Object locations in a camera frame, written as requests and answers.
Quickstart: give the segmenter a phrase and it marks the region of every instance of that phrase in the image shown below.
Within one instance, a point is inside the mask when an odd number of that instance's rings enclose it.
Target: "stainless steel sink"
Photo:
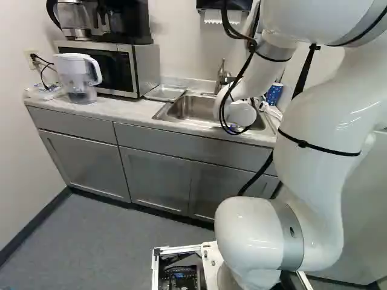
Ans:
[[[185,94],[173,104],[165,104],[154,116],[155,120],[164,120],[174,123],[195,124],[205,127],[220,127],[220,123],[212,115],[215,97],[200,94]],[[263,131],[270,125],[258,115],[250,131]]]

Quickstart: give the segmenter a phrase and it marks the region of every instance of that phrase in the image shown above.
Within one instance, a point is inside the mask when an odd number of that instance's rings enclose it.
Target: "floor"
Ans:
[[[14,290],[151,288],[151,249],[213,231],[71,195],[0,269]]]

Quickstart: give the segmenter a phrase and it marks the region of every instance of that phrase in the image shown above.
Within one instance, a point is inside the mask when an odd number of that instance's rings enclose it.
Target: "power cord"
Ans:
[[[30,54],[30,57],[31,57],[31,59],[32,59],[33,62],[35,62],[36,59],[40,59],[40,60],[43,60],[43,61],[46,63],[46,65],[45,65],[45,66],[42,68],[42,70],[41,70],[41,80],[42,80],[42,84],[43,84],[44,88],[45,88],[47,91],[49,91],[49,90],[50,90],[50,87],[48,87],[48,86],[45,84],[44,80],[43,80],[43,72],[44,72],[44,70],[45,70],[46,68],[48,68],[50,65],[54,65],[54,63],[53,63],[53,62],[48,62],[47,60],[41,58],[40,56],[38,56],[38,55],[35,54],[35,53],[31,53],[31,54]]]
[[[247,40],[251,43],[251,46],[252,46],[252,49],[250,50],[250,55],[248,56],[246,62],[244,63],[241,70],[239,71],[237,77],[234,79],[233,84],[229,87],[227,92],[224,94],[224,96],[221,100],[221,103],[220,103],[220,108],[219,108],[219,120],[220,120],[220,125],[221,125],[222,129],[224,131],[226,131],[228,134],[236,136],[236,135],[239,135],[239,134],[246,132],[247,130],[250,129],[251,126],[247,126],[241,131],[232,129],[230,126],[227,125],[227,121],[226,121],[226,118],[224,116],[224,107],[226,105],[226,101],[227,101],[228,97],[230,97],[233,100],[233,98],[231,96],[231,92],[237,86],[238,82],[242,79],[243,74],[245,73],[247,67],[249,66],[249,64],[254,56],[254,53],[255,53],[255,50],[256,50],[258,44],[254,38],[241,34],[240,32],[238,32],[236,29],[234,29],[231,26],[231,24],[229,22],[229,17],[227,15],[227,0],[223,0],[221,15],[222,15],[222,25],[223,25],[224,31],[226,32],[226,35],[228,35],[228,37],[231,37],[232,39]]]

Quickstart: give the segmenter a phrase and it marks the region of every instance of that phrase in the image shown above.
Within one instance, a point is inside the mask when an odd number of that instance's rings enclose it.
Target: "metal tray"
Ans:
[[[147,92],[144,97],[148,100],[174,102],[178,97],[183,95],[186,90],[187,87],[184,86],[158,85],[153,90]]]

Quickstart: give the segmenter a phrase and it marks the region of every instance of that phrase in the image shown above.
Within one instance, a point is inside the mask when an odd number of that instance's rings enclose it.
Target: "countertop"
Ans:
[[[95,103],[78,105],[71,103],[66,96],[49,101],[35,100],[26,97],[24,98],[24,103],[27,106],[34,106],[107,121],[115,121],[119,123],[264,147],[273,147],[276,141],[276,135],[273,129],[270,130],[272,134],[268,134],[268,130],[266,130],[265,134],[247,131],[238,136],[231,136],[225,133],[220,127],[198,126],[154,120],[152,117],[165,105],[165,103],[146,100],[144,98],[137,100],[128,98],[97,97],[97,101]]]

